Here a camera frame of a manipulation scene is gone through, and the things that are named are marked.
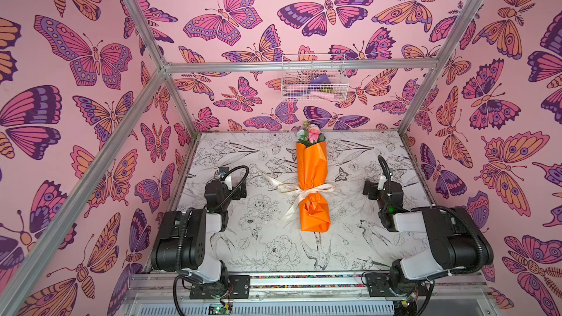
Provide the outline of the orange wrapping paper sheet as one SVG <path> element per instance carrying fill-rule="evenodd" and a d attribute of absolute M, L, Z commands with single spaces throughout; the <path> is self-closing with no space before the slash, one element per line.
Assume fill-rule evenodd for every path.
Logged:
<path fill-rule="evenodd" d="M 326 142 L 312 146 L 297 143 L 297 171 L 301 190 L 297 209 L 301 231 L 325 233 L 332 224 L 329 204 L 322 195 L 328 190 Z"/>

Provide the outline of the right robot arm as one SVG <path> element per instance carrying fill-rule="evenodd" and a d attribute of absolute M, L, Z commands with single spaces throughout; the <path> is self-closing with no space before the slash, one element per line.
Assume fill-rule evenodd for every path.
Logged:
<path fill-rule="evenodd" d="M 464 208 L 402 207 L 402 186 L 385 176 L 364 182 L 363 195 L 379 208 L 382 227 L 390 233 L 423 233 L 429 247 L 394 260 L 385 285 L 397 296 L 415 291 L 424 281 L 480 272 L 493 263 L 494 253 L 483 232 Z"/>

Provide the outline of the pink fake rose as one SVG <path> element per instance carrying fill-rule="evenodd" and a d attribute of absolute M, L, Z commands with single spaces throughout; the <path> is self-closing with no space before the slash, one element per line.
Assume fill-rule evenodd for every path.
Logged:
<path fill-rule="evenodd" d="M 313 146 L 316 143 L 321 143 L 326 140 L 324 134 L 322 133 L 318 125 L 309 122 L 306 130 L 307 130 L 306 136 L 307 136 L 308 146 Z"/>

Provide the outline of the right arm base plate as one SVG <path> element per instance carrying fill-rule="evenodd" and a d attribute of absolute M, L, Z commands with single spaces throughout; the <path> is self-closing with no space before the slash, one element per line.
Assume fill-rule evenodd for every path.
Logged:
<path fill-rule="evenodd" d="M 426 296 L 428 292 L 423 281 L 411 281 L 388 273 L 364 272 L 361 281 L 370 297 L 408 298 Z"/>

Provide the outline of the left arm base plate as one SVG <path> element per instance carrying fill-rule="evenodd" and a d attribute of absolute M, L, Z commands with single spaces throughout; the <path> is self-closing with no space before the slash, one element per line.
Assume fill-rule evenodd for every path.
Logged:
<path fill-rule="evenodd" d="M 248 299 L 250 294 L 250 275 L 229 275 L 217 282 L 194 284 L 190 299 Z"/>

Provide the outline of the white ribbon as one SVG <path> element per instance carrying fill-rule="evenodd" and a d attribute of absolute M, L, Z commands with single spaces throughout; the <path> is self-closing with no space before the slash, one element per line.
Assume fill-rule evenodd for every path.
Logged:
<path fill-rule="evenodd" d="M 317 187 L 313 187 L 312 189 L 303 190 L 298 185 L 295 185 L 293 183 L 282 183 L 281 181 L 276 180 L 276 178 L 272 178 L 266 174 L 262 174 L 262 177 L 265 178 L 272 186 L 274 186 L 279 193 L 289 195 L 294 199 L 291 207 L 287 212 L 285 212 L 282 219 L 280 220 L 281 222 L 291 221 L 292 217 L 295 215 L 299 207 L 299 204 L 310 194 L 329 194 L 335 191 L 335 186 L 330 183 L 321 184 Z"/>

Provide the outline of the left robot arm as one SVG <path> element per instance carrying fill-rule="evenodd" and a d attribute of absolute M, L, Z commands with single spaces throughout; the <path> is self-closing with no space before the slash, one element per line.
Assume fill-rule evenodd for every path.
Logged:
<path fill-rule="evenodd" d="M 211 238 L 228 227 L 228 207 L 247 197 L 247 165 L 222 167 L 205 185 L 201 209 L 166 212 L 150 254 L 151 268 L 175 273 L 196 285 L 228 283 L 228 269 L 212 256 Z"/>

